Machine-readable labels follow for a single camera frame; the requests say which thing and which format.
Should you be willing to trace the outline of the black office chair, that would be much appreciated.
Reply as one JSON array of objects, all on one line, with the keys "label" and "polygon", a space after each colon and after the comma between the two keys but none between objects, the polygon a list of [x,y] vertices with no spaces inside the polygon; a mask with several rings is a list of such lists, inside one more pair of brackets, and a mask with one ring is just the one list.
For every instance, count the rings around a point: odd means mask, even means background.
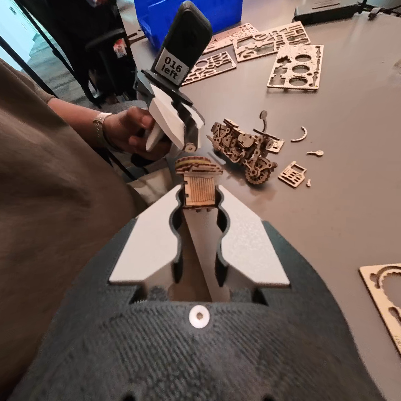
[{"label": "black office chair", "polygon": [[75,1],[80,6],[73,14],[79,41],[83,44],[90,84],[99,105],[137,100],[134,81],[137,66],[131,45],[145,39],[140,25],[133,23],[127,34],[118,1]]}]

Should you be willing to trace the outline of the wooden grid plate piece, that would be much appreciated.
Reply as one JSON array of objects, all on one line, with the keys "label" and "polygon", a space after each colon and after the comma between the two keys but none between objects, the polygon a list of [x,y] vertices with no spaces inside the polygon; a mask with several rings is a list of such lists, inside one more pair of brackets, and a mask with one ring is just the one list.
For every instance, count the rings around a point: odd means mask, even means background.
[{"label": "wooden grid plate piece", "polygon": [[305,180],[306,171],[307,168],[293,161],[278,174],[278,179],[292,188],[297,188]]}]

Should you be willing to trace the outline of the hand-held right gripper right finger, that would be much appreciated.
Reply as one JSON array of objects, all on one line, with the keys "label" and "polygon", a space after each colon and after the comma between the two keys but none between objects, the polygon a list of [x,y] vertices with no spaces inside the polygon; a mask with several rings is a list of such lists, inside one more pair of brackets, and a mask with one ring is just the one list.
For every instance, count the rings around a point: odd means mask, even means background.
[{"label": "hand-held right gripper right finger", "polygon": [[221,184],[215,199],[214,300],[229,301],[240,289],[290,288],[262,219]]}]

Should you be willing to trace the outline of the black flat device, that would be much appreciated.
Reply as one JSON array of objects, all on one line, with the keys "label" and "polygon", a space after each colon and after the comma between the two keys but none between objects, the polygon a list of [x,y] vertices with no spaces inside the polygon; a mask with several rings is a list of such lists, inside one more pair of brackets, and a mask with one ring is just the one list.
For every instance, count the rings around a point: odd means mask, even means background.
[{"label": "black flat device", "polygon": [[304,26],[351,19],[361,13],[366,0],[305,0],[294,10],[293,22]]}]

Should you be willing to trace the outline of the silver wristwatch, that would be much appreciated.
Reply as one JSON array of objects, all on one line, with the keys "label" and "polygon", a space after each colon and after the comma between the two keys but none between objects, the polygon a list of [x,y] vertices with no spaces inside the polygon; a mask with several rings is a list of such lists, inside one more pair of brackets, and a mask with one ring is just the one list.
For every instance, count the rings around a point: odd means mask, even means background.
[{"label": "silver wristwatch", "polygon": [[106,119],[112,116],[113,113],[102,112],[99,113],[93,120],[95,126],[95,137],[97,143],[110,151],[117,151],[118,149],[114,147],[114,144],[110,142],[104,131],[104,123]]}]

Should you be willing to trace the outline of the person's left hand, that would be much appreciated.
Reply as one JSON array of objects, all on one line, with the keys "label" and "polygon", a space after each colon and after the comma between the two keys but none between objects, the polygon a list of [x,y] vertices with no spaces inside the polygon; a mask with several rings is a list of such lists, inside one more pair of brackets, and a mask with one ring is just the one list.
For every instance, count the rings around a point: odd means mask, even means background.
[{"label": "person's left hand", "polygon": [[148,152],[144,133],[151,131],[154,124],[155,120],[148,110],[134,106],[108,116],[103,123],[103,132],[111,143],[124,152],[157,161],[169,153],[171,141],[161,140]]}]

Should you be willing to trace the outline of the wooden wheel assembly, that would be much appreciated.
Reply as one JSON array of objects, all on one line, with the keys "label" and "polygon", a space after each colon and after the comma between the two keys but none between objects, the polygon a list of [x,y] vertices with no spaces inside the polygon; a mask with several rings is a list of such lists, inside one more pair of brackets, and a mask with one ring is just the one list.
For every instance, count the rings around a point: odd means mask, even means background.
[{"label": "wooden wheel assembly", "polygon": [[183,209],[197,213],[216,207],[215,177],[220,165],[204,156],[186,156],[175,161],[175,173],[183,177]]}]

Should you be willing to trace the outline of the blue plastic bin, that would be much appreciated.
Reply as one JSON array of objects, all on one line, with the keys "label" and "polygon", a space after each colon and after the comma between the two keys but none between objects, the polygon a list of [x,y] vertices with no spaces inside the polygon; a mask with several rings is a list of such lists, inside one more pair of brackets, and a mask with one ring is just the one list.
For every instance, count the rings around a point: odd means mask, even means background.
[{"label": "blue plastic bin", "polygon": [[[183,0],[135,0],[139,25],[155,49],[160,49]],[[213,33],[241,21],[242,0],[192,0],[211,23]]]}]

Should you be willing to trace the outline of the wooden motorcycle model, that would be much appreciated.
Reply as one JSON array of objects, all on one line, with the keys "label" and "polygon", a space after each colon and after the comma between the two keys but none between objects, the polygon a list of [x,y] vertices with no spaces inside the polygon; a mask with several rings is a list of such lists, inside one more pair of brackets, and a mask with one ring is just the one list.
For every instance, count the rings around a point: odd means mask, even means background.
[{"label": "wooden motorcycle model", "polygon": [[232,163],[245,168],[246,180],[253,185],[263,184],[270,178],[278,164],[268,159],[269,153],[277,154],[283,147],[285,140],[267,133],[266,110],[259,114],[263,122],[263,130],[253,129],[247,133],[229,119],[223,123],[214,123],[212,135],[207,135],[216,153],[225,156]]}]

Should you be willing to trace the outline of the wooden sheet with round holes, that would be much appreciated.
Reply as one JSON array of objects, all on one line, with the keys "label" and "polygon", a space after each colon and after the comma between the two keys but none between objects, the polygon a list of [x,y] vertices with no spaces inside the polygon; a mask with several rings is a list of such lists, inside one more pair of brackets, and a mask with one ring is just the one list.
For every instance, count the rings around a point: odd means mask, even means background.
[{"label": "wooden sheet with round holes", "polygon": [[267,88],[318,90],[323,52],[322,44],[280,47]]}]

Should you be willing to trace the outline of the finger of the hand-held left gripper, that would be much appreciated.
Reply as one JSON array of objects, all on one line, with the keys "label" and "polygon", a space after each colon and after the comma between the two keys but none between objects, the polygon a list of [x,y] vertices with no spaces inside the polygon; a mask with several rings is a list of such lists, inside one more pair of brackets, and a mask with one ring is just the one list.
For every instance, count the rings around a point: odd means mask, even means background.
[{"label": "finger of the hand-held left gripper", "polygon": [[197,145],[198,149],[201,148],[201,129],[205,124],[203,116],[193,107],[185,105],[185,108],[189,112],[188,122],[185,123],[186,134],[185,134],[185,144],[192,142]]},{"label": "finger of the hand-held left gripper", "polygon": [[172,98],[163,90],[154,90],[154,97],[149,105],[149,113],[155,123],[149,134],[149,151],[153,150],[164,134],[180,150],[185,147],[186,126],[178,111],[172,105]]}]

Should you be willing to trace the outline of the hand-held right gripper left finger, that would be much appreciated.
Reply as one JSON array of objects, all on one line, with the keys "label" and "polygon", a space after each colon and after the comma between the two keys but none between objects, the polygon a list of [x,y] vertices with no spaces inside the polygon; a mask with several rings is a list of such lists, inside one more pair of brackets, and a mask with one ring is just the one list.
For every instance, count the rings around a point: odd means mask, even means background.
[{"label": "hand-held right gripper left finger", "polygon": [[145,294],[169,288],[183,275],[183,184],[176,185],[135,220],[109,277],[112,285],[137,285]]}]

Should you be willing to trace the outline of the person's left forearm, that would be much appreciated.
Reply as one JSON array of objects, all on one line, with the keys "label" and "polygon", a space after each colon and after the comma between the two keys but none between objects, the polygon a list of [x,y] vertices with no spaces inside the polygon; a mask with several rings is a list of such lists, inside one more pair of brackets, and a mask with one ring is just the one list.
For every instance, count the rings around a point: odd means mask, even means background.
[{"label": "person's left forearm", "polygon": [[51,98],[47,105],[62,118],[92,148],[103,148],[95,137],[94,118],[99,114],[93,109]]}]

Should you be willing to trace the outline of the wooden cut-out sheet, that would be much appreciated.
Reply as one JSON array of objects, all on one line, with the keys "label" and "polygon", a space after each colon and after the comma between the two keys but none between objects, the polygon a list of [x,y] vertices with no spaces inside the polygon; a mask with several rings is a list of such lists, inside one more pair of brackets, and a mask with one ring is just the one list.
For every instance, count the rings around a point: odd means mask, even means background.
[{"label": "wooden cut-out sheet", "polygon": [[401,274],[401,264],[370,265],[359,268],[364,284],[380,314],[398,353],[401,353],[401,309],[384,291],[384,279]]},{"label": "wooden cut-out sheet", "polygon": [[182,83],[186,86],[195,82],[236,69],[237,64],[227,51],[198,60]]},{"label": "wooden cut-out sheet", "polygon": [[302,44],[311,44],[311,40],[300,21],[233,39],[238,63],[275,54],[281,46]]},{"label": "wooden cut-out sheet", "polygon": [[212,53],[213,51],[229,47],[233,44],[233,40],[239,40],[257,33],[258,30],[250,23],[228,29],[212,36],[210,43],[203,51],[202,55]]}]

